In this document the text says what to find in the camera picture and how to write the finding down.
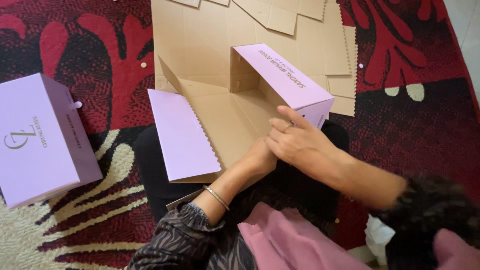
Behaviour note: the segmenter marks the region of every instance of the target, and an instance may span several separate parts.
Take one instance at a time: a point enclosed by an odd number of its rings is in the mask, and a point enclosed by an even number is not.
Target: patterned sleeve
[[[373,211],[397,234],[421,235],[433,241],[445,228],[467,243],[480,247],[480,210],[463,193],[462,186],[432,175],[406,177],[408,187],[391,210]]]
[[[215,231],[196,204],[179,204],[158,223],[152,241],[138,249],[128,269],[194,269],[205,266],[216,245]]]

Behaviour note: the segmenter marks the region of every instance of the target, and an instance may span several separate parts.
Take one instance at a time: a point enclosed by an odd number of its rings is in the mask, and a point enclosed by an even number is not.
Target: pink fabric
[[[276,211],[259,202],[238,228],[259,270],[370,269],[332,242],[296,209]]]
[[[469,246],[456,233],[441,229],[433,240],[437,270],[480,269],[480,251]]]

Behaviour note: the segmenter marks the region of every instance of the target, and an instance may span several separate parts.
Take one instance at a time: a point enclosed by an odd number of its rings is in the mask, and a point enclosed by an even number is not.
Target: knee
[[[151,152],[152,149],[160,146],[160,140],[158,139],[158,133],[156,131],[156,126],[151,125],[143,130],[140,135],[138,135],[135,143],[133,144],[133,151],[135,155],[144,155],[145,153]]]
[[[322,132],[337,148],[349,153],[350,138],[345,128],[331,120],[325,120]]]

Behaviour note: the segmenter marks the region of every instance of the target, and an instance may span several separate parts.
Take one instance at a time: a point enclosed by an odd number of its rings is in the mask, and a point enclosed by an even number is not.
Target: cl logo
[[[9,146],[9,145],[7,144],[7,137],[8,137],[8,135],[5,135],[5,138],[3,139],[3,142],[4,142],[5,146],[8,147],[8,148],[10,148],[10,149],[20,149],[20,148],[22,148],[22,147],[27,143],[27,141],[28,141],[28,137],[27,137],[27,136],[36,136],[35,129],[33,128],[33,125],[30,125],[30,126],[32,127],[32,131],[33,131],[32,133],[27,133],[27,132],[25,132],[25,131],[23,131],[23,130],[21,130],[21,132],[10,132],[10,137],[12,138],[12,141],[13,141],[13,143],[15,143],[15,144],[16,144],[17,142],[14,140],[13,136],[25,136],[25,141],[24,141],[22,144],[20,144],[20,145],[18,145],[18,146]]]

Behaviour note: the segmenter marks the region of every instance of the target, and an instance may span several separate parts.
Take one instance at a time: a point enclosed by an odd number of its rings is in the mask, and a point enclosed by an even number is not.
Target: red rug
[[[443,2],[339,2],[344,23],[357,27],[363,65],[356,116],[330,116],[348,129],[351,153],[398,173],[447,176],[479,202],[479,110]],[[42,72],[83,103],[106,176],[48,203],[0,207],[0,262],[123,268],[155,226],[131,148],[154,122],[146,92],[154,87],[150,0],[3,0],[0,52],[0,82]],[[335,241],[363,245],[366,213],[342,198]]]

